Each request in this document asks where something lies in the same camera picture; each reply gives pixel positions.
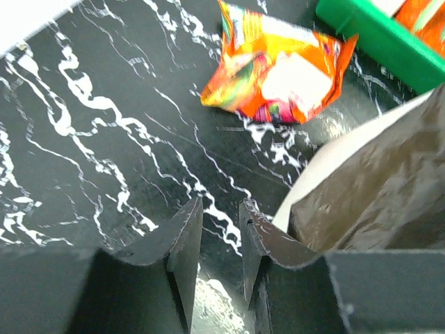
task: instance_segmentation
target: crumpled wrapper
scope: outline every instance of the crumpled wrapper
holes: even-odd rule
[[[316,252],[445,248],[445,85],[291,208]]]
[[[407,0],[396,15],[396,20],[431,49],[445,58],[445,3],[419,31],[413,31],[419,15],[431,0]]]
[[[341,94],[358,37],[346,43],[219,1],[222,56],[201,103],[260,122],[304,123]]]

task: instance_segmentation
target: white label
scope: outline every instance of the white label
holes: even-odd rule
[[[297,53],[278,55],[261,88],[265,100],[293,101],[306,117],[320,106],[332,80]]]
[[[238,49],[244,44],[244,30],[243,30],[243,17],[244,12],[241,8],[236,6],[229,6],[229,16],[232,20],[234,27],[234,45],[235,49]]]
[[[340,43],[335,42],[334,43],[334,65],[335,65],[335,67],[337,67],[337,60],[339,60],[340,51],[341,51]]]
[[[318,40],[309,29],[296,26],[270,16],[262,17],[263,32],[285,38],[293,38],[318,47]]]

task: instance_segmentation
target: orange snack bag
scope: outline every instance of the orange snack bag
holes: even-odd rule
[[[358,36],[342,43],[219,1],[222,56],[201,103],[261,122],[304,123],[341,94]]]
[[[414,32],[419,15],[430,2],[431,0],[407,0],[398,11],[396,20],[445,58],[445,4],[421,30]]]

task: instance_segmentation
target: table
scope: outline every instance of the table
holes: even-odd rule
[[[315,0],[233,3],[334,33]],[[317,148],[414,93],[357,51],[341,98],[307,124],[205,108],[221,29],[214,0],[85,0],[5,54],[0,242],[117,250],[201,196],[194,331],[244,333],[240,201],[272,217]]]

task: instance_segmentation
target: brown paper bag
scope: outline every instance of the brown paper bag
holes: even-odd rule
[[[291,208],[289,233],[329,249],[445,248],[445,85]]]

